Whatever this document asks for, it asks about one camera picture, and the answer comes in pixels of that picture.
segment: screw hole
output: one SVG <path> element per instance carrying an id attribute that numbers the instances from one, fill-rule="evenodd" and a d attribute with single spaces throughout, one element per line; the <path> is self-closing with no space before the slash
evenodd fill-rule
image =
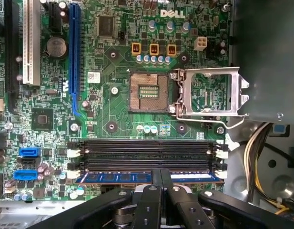
<path id="1" fill-rule="evenodd" d="M 277 163 L 276 163 L 275 160 L 270 160 L 270 161 L 269 161 L 269 167 L 270 167 L 270 168 L 275 168 L 276 165 L 277 165 Z"/>
<path id="2" fill-rule="evenodd" d="M 197 223 L 198 226 L 202 226 L 202 225 L 204 224 L 204 222 L 201 221 L 200 219 L 198 219 L 198 220 L 196 221 L 196 223 Z"/>
<path id="3" fill-rule="evenodd" d="M 194 213 L 194 212 L 196 211 L 196 209 L 195 209 L 195 208 L 189 208 L 189 211 L 190 211 L 191 213 Z"/>

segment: white pci slot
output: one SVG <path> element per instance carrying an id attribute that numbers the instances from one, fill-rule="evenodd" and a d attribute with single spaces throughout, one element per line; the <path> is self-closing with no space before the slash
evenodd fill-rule
<path id="1" fill-rule="evenodd" d="M 41 4 L 23 0 L 23 84 L 40 86 Z"/>

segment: motherboard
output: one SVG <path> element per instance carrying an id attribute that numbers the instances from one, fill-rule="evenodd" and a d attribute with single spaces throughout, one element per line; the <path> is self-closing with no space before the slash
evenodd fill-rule
<path id="1" fill-rule="evenodd" d="M 0 0 L 0 200 L 88 200 L 151 182 L 222 190 L 219 123 L 180 121 L 177 69 L 229 66 L 227 0 Z M 228 78 L 193 76 L 224 110 Z M 223 116 L 199 119 L 225 122 Z"/>

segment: barcode label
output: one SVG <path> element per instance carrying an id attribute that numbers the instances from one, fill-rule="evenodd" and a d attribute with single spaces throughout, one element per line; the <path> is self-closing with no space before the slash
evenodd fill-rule
<path id="1" fill-rule="evenodd" d="M 100 83 L 100 73 L 88 72 L 88 83 Z"/>

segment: pcie slot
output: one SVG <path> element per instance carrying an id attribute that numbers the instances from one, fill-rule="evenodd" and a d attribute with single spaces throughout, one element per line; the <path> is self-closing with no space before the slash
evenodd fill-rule
<path id="1" fill-rule="evenodd" d="M 72 96 L 72 110 L 78 112 L 78 97 L 80 85 L 80 45 L 81 45 L 81 9 L 77 3 L 69 6 L 69 94 Z"/>
<path id="2" fill-rule="evenodd" d="M 41 4 L 23 0 L 23 84 L 40 86 Z"/>
<path id="3" fill-rule="evenodd" d="M 4 0 L 5 23 L 5 93 L 7 94 L 8 111 L 15 112 L 15 102 L 19 96 L 19 64 L 16 58 L 19 55 L 19 5 L 15 0 Z"/>

